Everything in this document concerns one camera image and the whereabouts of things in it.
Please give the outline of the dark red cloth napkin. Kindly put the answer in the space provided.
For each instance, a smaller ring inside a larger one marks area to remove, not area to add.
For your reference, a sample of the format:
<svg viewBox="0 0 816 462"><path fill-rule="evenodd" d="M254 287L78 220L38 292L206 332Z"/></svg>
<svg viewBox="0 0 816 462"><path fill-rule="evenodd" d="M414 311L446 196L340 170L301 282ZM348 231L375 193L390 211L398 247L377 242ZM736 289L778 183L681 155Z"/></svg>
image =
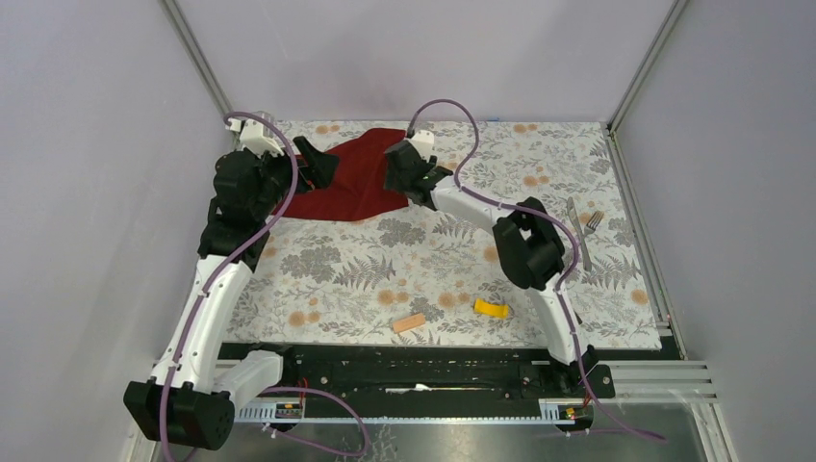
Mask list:
<svg viewBox="0 0 816 462"><path fill-rule="evenodd" d="M352 222L406 208L404 195L384 188L385 150L403 139L402 130L373 128L329 149L340 159L331 185L296 195L284 216Z"/></svg>

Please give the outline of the yellow block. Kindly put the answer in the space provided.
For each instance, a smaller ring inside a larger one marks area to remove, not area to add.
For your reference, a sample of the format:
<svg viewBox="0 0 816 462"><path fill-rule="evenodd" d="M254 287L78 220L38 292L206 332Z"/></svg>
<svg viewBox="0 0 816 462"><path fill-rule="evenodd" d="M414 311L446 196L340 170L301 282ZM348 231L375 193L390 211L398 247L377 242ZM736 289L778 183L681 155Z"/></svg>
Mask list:
<svg viewBox="0 0 816 462"><path fill-rule="evenodd" d="M493 304L478 298L473 305L473 311L480 315L504 320L508 318L510 309L506 304Z"/></svg>

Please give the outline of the light wooden block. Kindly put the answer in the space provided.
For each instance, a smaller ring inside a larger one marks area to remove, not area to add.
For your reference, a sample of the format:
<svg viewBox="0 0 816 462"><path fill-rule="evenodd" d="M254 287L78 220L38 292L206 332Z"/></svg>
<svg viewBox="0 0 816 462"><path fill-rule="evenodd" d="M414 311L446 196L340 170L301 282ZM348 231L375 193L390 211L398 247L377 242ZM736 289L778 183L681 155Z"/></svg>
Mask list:
<svg viewBox="0 0 816 462"><path fill-rule="evenodd" d="M406 318L394 321L392 323L392 330L395 334L400 334L402 332L406 332L421 327L425 325L425 323L426 323L425 315L422 313L417 313L415 315L411 315Z"/></svg>

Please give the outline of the silver table knife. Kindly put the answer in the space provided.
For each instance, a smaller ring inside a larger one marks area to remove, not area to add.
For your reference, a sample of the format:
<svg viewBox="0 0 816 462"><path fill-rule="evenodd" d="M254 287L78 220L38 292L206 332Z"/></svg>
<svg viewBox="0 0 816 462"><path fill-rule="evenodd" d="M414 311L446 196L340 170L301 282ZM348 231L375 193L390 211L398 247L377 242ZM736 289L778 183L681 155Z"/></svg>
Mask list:
<svg viewBox="0 0 816 462"><path fill-rule="evenodd" d="M582 226L581 226L581 223L580 223L580 220L579 220L578 212L577 212L577 209L575 207L574 198L572 196L569 196L567 198L566 205L567 205L567 214L568 214L569 220L570 220L570 222L571 222L571 224L572 224L572 226L574 228L575 234L577 236L577 239L578 239L578 242L579 242L579 245L580 245L581 261L582 261L583 269L586 272L590 272L593 269L593 263L591 261L591 256L590 256L588 247L586 245L586 240L585 240L585 237L584 237L584 233L582 231Z"/></svg>

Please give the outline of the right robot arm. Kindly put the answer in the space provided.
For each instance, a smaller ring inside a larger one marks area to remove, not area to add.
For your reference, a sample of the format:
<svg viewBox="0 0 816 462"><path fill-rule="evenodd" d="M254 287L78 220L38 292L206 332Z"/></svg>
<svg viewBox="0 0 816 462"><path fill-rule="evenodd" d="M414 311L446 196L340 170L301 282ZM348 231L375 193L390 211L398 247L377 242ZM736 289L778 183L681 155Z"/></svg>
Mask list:
<svg viewBox="0 0 816 462"><path fill-rule="evenodd" d="M566 291L565 280L572 271L563 261L566 226L533 197L504 204L468 189L435 158L424 159L412 140L387 148L385 159L387 190L493 236L504 275L525 291L541 321L555 390L595 402L614 397L609 371L599 363L594 347L584 341Z"/></svg>

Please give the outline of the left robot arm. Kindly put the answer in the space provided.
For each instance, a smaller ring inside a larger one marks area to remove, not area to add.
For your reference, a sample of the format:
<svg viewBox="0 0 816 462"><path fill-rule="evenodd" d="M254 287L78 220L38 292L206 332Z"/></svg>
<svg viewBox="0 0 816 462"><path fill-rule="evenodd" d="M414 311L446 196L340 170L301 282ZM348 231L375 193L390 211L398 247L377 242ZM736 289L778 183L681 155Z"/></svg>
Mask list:
<svg viewBox="0 0 816 462"><path fill-rule="evenodd" d="M130 382L123 403L143 436L195 449L220 449L237 414L266 388L277 396L297 386L297 368L274 352L250 353L217 373L226 325L268 241L273 211L297 193L327 188L336 155L304 137L294 148L245 147L215 165L215 196L200 237L191 292L173 336L143 382Z"/></svg>

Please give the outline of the silver fork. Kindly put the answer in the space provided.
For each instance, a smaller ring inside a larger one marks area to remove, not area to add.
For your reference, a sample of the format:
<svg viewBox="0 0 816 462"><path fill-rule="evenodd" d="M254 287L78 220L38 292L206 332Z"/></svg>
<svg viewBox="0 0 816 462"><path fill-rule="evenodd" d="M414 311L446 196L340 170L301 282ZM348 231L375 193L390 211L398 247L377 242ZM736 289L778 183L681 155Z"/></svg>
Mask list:
<svg viewBox="0 0 816 462"><path fill-rule="evenodd" d="M577 228L578 236L579 236L579 243L582 251L587 253L587 238L592 236L597 230L604 218L604 212L595 211L589 218L586 220L585 223L579 223Z"/></svg>

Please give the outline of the floral patterned table mat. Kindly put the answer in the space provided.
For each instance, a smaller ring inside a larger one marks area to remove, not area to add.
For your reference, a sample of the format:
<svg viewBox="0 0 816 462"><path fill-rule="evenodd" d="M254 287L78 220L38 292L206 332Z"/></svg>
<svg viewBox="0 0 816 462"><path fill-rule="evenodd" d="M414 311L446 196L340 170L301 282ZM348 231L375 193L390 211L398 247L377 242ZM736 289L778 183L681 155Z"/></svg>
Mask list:
<svg viewBox="0 0 816 462"><path fill-rule="evenodd" d="M593 269L566 281L588 344L658 349L654 309L602 128L590 122L432 122L435 152L493 198L535 197L567 219L604 212L587 245ZM474 136L480 138L468 158ZM507 319L477 314L477 299ZM425 325L395 334L417 313ZM354 222L281 219L226 330L230 342L541 347L547 339L523 291L504 276L493 238L472 224L409 206Z"/></svg>

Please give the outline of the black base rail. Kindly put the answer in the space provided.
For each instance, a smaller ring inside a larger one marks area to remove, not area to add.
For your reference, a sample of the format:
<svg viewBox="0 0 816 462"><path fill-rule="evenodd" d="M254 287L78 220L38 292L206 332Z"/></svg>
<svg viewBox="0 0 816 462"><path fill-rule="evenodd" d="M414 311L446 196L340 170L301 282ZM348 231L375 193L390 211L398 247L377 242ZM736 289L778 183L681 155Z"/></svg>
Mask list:
<svg viewBox="0 0 816 462"><path fill-rule="evenodd" d="M539 348L226 343L218 358L256 350L282 356L281 385L330 393L367 419L539 418L541 400L581 405L589 391L616 395L595 354L582 379Z"/></svg>

